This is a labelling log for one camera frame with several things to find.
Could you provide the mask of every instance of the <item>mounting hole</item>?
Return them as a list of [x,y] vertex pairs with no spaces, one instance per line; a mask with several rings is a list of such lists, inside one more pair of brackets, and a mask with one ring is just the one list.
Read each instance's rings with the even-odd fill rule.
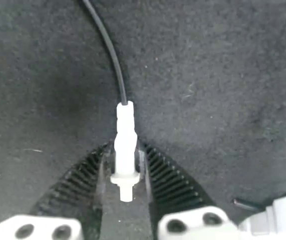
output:
[[53,240],[68,240],[71,236],[72,230],[68,225],[62,225],[55,229],[53,233]]
[[181,220],[173,219],[167,223],[167,230],[170,233],[182,233],[186,231],[186,225]]
[[206,214],[203,215],[203,222],[206,224],[206,225],[221,225],[222,224],[222,219],[212,213],[212,212],[208,212]]
[[17,232],[15,233],[15,237],[17,239],[25,239],[28,238],[34,231],[34,225],[26,224],[21,226]]

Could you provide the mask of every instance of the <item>white connector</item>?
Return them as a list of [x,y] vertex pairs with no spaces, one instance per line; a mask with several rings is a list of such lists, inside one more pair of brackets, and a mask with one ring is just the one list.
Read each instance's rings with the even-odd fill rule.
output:
[[117,135],[114,142],[116,153],[115,173],[111,182],[120,189],[120,200],[133,200],[133,186],[139,182],[140,174],[135,170],[135,149],[137,134],[135,133],[134,105],[117,105]]

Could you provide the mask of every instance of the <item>black cable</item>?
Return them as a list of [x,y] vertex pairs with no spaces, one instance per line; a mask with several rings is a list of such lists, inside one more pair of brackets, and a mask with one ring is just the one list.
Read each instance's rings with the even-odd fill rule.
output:
[[90,12],[92,18],[94,19],[94,22],[96,23],[96,25],[98,27],[99,32],[101,33],[101,35],[103,37],[103,40],[106,44],[106,47],[108,49],[109,55],[111,56],[111,59],[112,59],[112,62],[113,62],[114,68],[115,68],[119,92],[120,92],[120,96],[121,96],[121,103],[122,103],[122,105],[127,105],[127,96],[126,96],[126,91],[125,91],[123,74],[122,74],[121,66],[120,66],[119,61],[118,61],[117,54],[115,52],[114,45],[111,41],[111,38],[109,37],[102,20],[98,16],[98,14],[97,14],[94,6],[90,2],[90,0],[82,0],[82,1],[85,4],[88,11]]

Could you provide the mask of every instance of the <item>white plastic part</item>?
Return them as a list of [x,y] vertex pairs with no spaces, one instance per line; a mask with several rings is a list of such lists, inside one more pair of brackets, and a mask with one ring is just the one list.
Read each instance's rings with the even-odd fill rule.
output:
[[139,182],[139,173],[135,170],[135,149],[137,134],[135,133],[134,105],[128,101],[127,105],[117,105],[117,135],[114,148],[115,173],[111,182],[120,189],[120,200],[133,200],[133,186]]
[[286,197],[274,200],[266,211],[250,216],[238,229],[242,239],[286,239]]
[[[25,237],[17,236],[18,230],[23,226],[32,226],[32,230]],[[83,240],[82,227],[78,220],[62,217],[45,217],[16,215],[0,223],[0,240],[53,240],[55,233],[61,229],[69,228],[69,236],[60,239]]]
[[[217,217],[219,223],[206,223],[206,214]],[[184,230],[172,232],[169,227],[171,221],[179,221]],[[159,240],[240,240],[236,225],[222,209],[215,206],[165,215],[158,223],[157,236]]]

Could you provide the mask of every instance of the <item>gray fabric surface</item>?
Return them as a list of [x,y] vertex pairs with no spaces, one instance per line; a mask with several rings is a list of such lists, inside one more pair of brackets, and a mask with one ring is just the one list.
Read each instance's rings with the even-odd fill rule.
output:
[[[93,1],[136,106],[137,133],[229,216],[286,194],[286,0]],[[118,93],[92,22],[70,0],[0,0],[0,221],[26,212],[112,139]],[[102,239],[148,239],[145,189],[107,187]]]

